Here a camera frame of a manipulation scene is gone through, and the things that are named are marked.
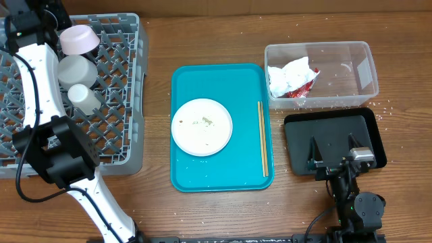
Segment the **large white plate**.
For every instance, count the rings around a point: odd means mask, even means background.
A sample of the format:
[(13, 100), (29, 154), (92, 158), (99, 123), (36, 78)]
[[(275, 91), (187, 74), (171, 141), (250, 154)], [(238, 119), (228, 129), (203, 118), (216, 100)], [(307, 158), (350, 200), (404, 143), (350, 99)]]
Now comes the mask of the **large white plate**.
[(171, 121), (171, 136), (185, 153), (207, 157), (221, 151), (234, 129), (229, 111), (212, 99), (193, 99), (184, 103)]

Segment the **red snack wrapper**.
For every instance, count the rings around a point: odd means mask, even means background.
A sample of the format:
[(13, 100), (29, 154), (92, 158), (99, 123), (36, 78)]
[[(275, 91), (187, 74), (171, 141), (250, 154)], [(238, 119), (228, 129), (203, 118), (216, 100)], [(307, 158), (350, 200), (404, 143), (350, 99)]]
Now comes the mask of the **red snack wrapper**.
[(305, 85), (301, 86), (300, 88), (290, 91), (287, 93), (287, 98), (306, 98), (311, 91), (313, 85), (315, 84), (317, 80), (317, 77), (315, 77), (310, 82), (307, 82)]

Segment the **white paper cup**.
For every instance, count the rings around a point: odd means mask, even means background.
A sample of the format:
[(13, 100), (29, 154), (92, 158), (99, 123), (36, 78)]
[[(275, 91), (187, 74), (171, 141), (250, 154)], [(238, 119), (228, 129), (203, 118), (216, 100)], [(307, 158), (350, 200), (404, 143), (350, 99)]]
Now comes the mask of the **white paper cup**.
[(73, 85), (68, 90), (67, 96), (72, 105), (85, 115), (92, 115), (94, 109), (101, 107), (101, 102), (95, 97), (95, 93), (83, 84)]

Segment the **white napkin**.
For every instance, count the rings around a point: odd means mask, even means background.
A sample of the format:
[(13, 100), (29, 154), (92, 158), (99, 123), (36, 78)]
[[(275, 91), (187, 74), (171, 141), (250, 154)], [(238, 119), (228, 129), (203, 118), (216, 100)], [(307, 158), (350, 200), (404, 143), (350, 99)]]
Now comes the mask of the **white napkin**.
[(310, 69), (308, 61), (308, 57), (301, 57), (283, 67), (267, 67), (269, 90), (273, 98), (287, 97), (288, 92), (300, 88), (319, 75), (318, 69)]

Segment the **grey bowl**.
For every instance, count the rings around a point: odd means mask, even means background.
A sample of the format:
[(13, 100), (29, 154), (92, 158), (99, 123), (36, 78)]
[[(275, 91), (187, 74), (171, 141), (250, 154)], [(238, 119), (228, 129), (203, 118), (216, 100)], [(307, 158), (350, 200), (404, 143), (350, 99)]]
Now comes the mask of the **grey bowl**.
[(69, 90), (75, 84), (91, 88), (97, 81), (96, 65), (81, 55), (69, 55), (58, 64), (58, 80), (62, 88)]

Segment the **wooden chopstick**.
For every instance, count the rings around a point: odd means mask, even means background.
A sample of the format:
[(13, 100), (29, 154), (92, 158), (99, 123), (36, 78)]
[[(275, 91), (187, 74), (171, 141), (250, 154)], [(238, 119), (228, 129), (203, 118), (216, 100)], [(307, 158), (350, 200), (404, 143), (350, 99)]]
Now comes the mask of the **wooden chopstick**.
[(262, 125), (262, 113), (261, 113), (261, 102), (257, 101), (258, 119), (259, 119), (259, 134), (260, 134), (260, 146), (261, 146), (261, 163), (263, 169), (263, 177), (267, 177), (265, 171), (265, 152), (264, 152), (264, 140), (263, 140), (263, 125)]
[(263, 111), (263, 102), (259, 101), (259, 111), (260, 111), (260, 125), (261, 125), (261, 140), (262, 140), (262, 154), (263, 154), (263, 173), (265, 177), (269, 176), (268, 160), (267, 160), (267, 141), (265, 132), (265, 118)]

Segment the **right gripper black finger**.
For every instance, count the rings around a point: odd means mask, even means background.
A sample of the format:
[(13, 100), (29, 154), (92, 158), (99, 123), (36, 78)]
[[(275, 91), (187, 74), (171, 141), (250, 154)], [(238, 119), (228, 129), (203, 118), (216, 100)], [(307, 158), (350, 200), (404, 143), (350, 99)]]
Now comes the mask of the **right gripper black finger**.
[(356, 139), (353, 133), (349, 133), (348, 135), (348, 146), (349, 150), (357, 149), (363, 147), (363, 145)]
[(322, 163), (323, 159), (314, 136), (310, 138), (310, 149), (308, 154), (309, 163)]

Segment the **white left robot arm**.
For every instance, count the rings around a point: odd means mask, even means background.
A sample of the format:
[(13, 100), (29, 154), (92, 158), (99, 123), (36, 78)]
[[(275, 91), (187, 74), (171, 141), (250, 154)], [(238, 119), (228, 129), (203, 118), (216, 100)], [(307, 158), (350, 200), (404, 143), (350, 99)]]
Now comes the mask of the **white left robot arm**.
[(2, 51), (17, 63), (24, 89), (23, 128), (12, 136), (21, 164), (31, 165), (59, 194), (76, 199), (104, 242), (144, 242), (103, 180), (95, 143), (67, 116), (61, 97), (58, 52), (82, 60), (65, 69), (74, 81), (70, 101), (86, 115), (101, 106), (92, 93), (98, 72), (88, 58), (99, 37), (90, 26), (73, 25), (60, 1), (8, 1), (6, 6)]

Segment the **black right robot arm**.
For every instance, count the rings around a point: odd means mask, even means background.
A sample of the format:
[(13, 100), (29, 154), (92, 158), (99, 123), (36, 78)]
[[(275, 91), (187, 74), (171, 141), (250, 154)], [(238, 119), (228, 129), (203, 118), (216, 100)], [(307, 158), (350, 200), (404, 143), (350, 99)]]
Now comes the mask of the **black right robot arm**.
[[(303, 236), (304, 242), (327, 243), (384, 243), (385, 236), (377, 233), (382, 228), (385, 199), (372, 192), (361, 192), (356, 178), (367, 173), (375, 160), (369, 147), (361, 145), (353, 134), (348, 135), (348, 154), (338, 165), (324, 166), (315, 138), (310, 139), (307, 165), (315, 170), (316, 181), (325, 181), (327, 192), (335, 205), (315, 217)], [(336, 211), (339, 225), (329, 227), (325, 234), (311, 236), (314, 224), (328, 213)]]

